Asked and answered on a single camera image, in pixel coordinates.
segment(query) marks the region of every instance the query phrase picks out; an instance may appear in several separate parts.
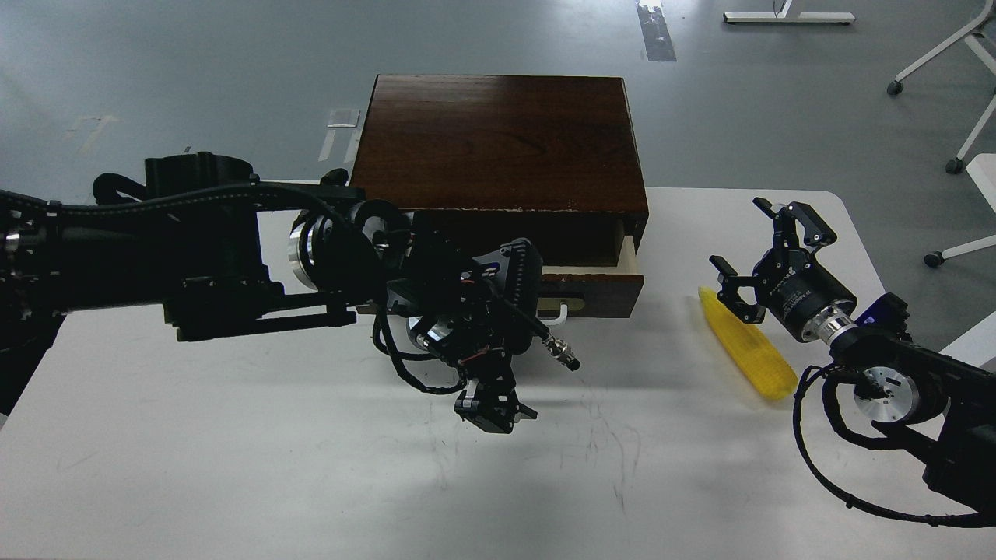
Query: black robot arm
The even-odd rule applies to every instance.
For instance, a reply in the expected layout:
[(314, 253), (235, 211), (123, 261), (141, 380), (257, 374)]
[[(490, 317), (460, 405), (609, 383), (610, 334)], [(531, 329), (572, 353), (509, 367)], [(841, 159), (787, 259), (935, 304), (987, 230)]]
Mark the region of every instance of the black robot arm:
[[(906, 304), (893, 294), (875, 301), (856, 320), (857, 298), (816, 259), (836, 234), (809, 205), (775, 206), (763, 198), (755, 205), (774, 222), (773, 246), (748, 277), (736, 275), (722, 258), (710, 258), (719, 270), (718, 298), (742, 321), (760, 323), (767, 309), (800, 342), (817, 339), (830, 347), (834, 362), (807, 370), (794, 408), (794, 429), (807, 465), (848, 507), (892, 519), (983, 527), (996, 525), (996, 376), (912, 343), (906, 332)], [(797, 224), (804, 225), (800, 246)], [(757, 304), (737, 291), (754, 288)], [(860, 500), (827, 480), (809, 458), (802, 437), (802, 399), (824, 378), (823, 401), (834, 431), (868, 449), (904, 449), (925, 464), (923, 480), (931, 490), (978, 513), (910, 515)], [(837, 387), (854, 386), (858, 408), (883, 437), (851, 431), (844, 422)], [(909, 426), (947, 410), (937, 440)]]
[[(146, 185), (101, 175), (96, 206), (0, 191), (0, 413), (10, 413), (62, 318), (85, 309), (161, 304), (178, 340), (203, 341), (349, 325), (356, 321), (352, 307), (373, 305), (375, 329), (387, 342), (379, 347), (399, 375), (429, 393), (446, 391), (414, 383), (405, 359), (439, 358), (461, 371), (467, 356), (460, 352), (494, 346), (521, 354), (537, 335), (548, 348), (566, 346), (536, 327), (542, 259), (527, 240), (515, 246), (535, 258), (464, 256), (417, 216), (365, 200), (341, 169), (318, 185), (278, 183), (260, 180), (245, 161), (201, 152), (147, 159), (145, 174)], [(256, 212), (284, 209), (302, 209), (290, 255), (314, 293), (285, 294), (262, 261)], [(468, 280), (478, 289), (468, 290)], [(266, 317), (311, 307), (325, 311)], [(402, 353), (388, 311), (469, 318), (455, 328), (465, 345)], [(466, 383), (461, 371), (452, 389)]]

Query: wooden box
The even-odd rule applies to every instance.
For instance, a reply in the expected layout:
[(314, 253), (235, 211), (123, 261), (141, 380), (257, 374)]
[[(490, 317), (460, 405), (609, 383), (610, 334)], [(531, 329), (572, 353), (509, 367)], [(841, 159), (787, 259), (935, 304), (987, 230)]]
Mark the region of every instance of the wooden box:
[(542, 295), (572, 315), (628, 317), (642, 286), (621, 78), (378, 76), (351, 185), (429, 213), (469, 254), (528, 237), (549, 265)]

